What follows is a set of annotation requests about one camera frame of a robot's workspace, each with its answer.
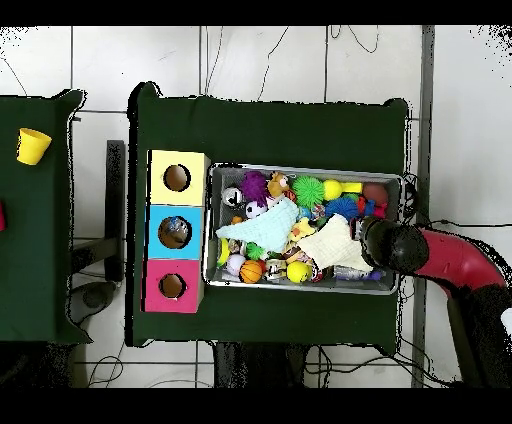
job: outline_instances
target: green table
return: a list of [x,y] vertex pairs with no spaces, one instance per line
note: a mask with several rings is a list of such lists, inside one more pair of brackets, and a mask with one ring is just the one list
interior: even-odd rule
[[378,344],[395,348],[397,294],[389,296],[205,287],[197,314],[140,311],[146,152],[197,151],[212,162],[402,174],[407,104],[243,103],[160,98],[139,84],[129,101],[127,340]]
[[[68,120],[83,98],[66,90],[51,99],[0,97],[0,340],[83,343],[66,317],[71,271]],[[36,166],[16,160],[19,129],[52,137]]]

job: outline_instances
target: green spiky ball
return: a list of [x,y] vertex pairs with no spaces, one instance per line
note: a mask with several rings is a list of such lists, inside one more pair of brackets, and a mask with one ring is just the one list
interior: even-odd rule
[[298,177],[293,183],[293,191],[297,195],[297,204],[308,209],[324,200],[324,185],[314,177]]
[[259,247],[256,243],[251,241],[250,243],[247,243],[245,253],[247,256],[249,256],[249,259],[257,261],[259,258],[261,258],[261,255],[265,253],[265,249],[263,249],[263,247]]

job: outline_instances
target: yellow block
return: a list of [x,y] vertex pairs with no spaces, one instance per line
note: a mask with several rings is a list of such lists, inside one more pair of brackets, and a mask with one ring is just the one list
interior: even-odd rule
[[[188,176],[188,185],[182,191],[173,191],[165,184],[166,172],[172,165],[185,170]],[[204,153],[152,150],[151,204],[204,206],[209,166],[210,160]]]
[[362,193],[363,183],[345,183],[341,182],[341,189],[343,193]]

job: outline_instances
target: white cloth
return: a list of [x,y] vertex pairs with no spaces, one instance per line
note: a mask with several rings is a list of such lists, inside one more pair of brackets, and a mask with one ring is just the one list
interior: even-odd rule
[[304,237],[297,244],[320,269],[331,265],[346,266],[365,272],[373,269],[361,256],[361,243],[350,237],[347,220],[338,214],[334,214],[320,231]]

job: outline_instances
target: blue ball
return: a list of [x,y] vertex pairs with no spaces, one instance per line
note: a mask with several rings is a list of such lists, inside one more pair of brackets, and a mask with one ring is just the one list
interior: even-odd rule
[[359,210],[357,204],[350,197],[338,197],[337,199],[331,200],[325,206],[325,216],[330,217],[337,213],[350,221],[352,218],[357,218]]

